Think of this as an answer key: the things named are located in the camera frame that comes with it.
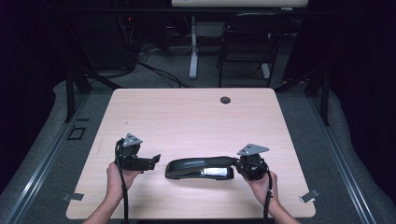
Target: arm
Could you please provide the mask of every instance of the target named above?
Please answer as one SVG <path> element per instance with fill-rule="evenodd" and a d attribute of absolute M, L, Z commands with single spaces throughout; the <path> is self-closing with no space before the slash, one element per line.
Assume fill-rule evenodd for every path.
<path fill-rule="evenodd" d="M 297 219 L 291 216 L 291 214 L 282 206 L 279 201 L 277 193 L 277 175 L 271 172 L 271 177 L 273 179 L 273 193 L 268 206 L 268 213 L 278 222 L 279 224 L 297 224 L 300 223 Z M 265 174 L 262 179 L 248 181 L 246 180 L 251 189 L 253 190 L 256 199 L 264 206 L 265 197 L 268 191 L 269 177 Z"/>
<path fill-rule="evenodd" d="M 129 189 L 134 182 L 134 179 L 142 173 L 141 171 L 122 171 L 124 176 L 126 188 Z M 107 168 L 107 190 L 106 196 L 99 204 L 96 210 L 83 222 L 86 224 L 107 223 L 110 220 L 114 210 L 116 210 L 122 199 L 122 188 L 120 172 L 117 165 L 112 162 Z"/>

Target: table top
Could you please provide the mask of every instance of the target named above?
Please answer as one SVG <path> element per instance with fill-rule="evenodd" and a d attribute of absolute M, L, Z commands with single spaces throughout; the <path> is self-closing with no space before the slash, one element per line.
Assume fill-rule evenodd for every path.
<path fill-rule="evenodd" d="M 173 7 L 306 7 L 308 0 L 172 0 Z"/>
<path fill-rule="evenodd" d="M 231 102 L 223 104 L 226 96 Z M 136 219 L 262 218 L 262 206 L 243 177 L 180 179 L 164 177 L 169 161 L 229 156 L 247 144 L 269 147 L 261 153 L 278 175 L 279 200 L 294 217 L 312 217 L 309 190 L 276 95 L 271 89 L 120 89 L 113 93 L 92 144 L 69 218 L 86 218 L 106 194 L 106 168 L 116 142 L 131 133 L 143 143 L 139 158 L 161 154 L 155 170 L 139 175 L 129 196 L 129 217 Z M 123 218 L 123 203 L 112 218 Z"/>

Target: chair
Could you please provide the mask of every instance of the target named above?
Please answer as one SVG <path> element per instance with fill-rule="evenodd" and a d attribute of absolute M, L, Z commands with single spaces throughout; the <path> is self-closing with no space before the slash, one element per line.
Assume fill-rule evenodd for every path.
<path fill-rule="evenodd" d="M 289 27 L 289 20 L 279 14 L 240 13 L 231 16 L 223 27 L 219 52 L 219 87 L 223 63 L 271 64 L 266 87 L 270 87 L 279 42 Z"/>

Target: dark background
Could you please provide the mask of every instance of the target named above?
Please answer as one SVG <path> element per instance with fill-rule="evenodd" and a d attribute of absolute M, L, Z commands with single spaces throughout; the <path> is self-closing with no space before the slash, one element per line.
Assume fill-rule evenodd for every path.
<path fill-rule="evenodd" d="M 309 10 L 346 10 L 353 17 L 348 22 L 304 20 L 285 78 L 300 76 L 319 66 L 332 52 L 332 41 L 337 35 L 338 39 L 340 34 L 345 37 L 337 45 L 341 48 L 335 51 L 332 61 L 331 89 L 340 98 L 358 155 L 377 185 L 396 202 L 396 14 L 391 6 L 390 0 L 374 4 L 356 0 L 348 6 L 345 1 L 310 1 Z M 75 26 L 66 28 L 59 16 L 44 13 L 42 7 L 42 2 L 33 0 L 1 6 L 1 190 L 47 120 L 55 99 L 52 88 L 65 79 L 71 65 L 94 68 L 104 64 L 120 69 L 130 57 L 119 35 L 115 35 L 115 21 L 98 20 L 92 31 L 103 32 L 94 33 L 96 41 L 88 44 L 86 40 L 82 48 L 71 34 L 92 38 L 84 34 L 83 24 L 74 19 Z M 87 50 L 102 50 L 107 54 L 98 55 L 115 53 L 119 57 L 93 59 Z"/>

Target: person's left hand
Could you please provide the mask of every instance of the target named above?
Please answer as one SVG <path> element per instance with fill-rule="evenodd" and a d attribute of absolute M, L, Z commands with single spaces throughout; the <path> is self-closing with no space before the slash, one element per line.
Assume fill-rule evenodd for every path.
<path fill-rule="evenodd" d="M 126 188 L 129 189 L 134 182 L 134 179 L 143 173 L 142 171 L 126 171 L 122 170 L 122 174 L 124 177 Z M 122 198 L 122 183 L 120 178 L 119 167 L 111 162 L 107 168 L 107 197 L 117 197 L 119 199 Z"/>

